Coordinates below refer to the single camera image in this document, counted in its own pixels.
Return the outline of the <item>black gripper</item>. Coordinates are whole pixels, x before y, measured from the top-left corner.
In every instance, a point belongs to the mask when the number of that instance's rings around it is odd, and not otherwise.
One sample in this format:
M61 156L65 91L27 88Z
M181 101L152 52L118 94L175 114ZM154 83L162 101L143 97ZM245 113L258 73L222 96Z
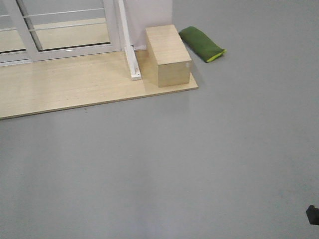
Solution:
M319 225L319 209L310 205L306 210L306 215L311 225Z

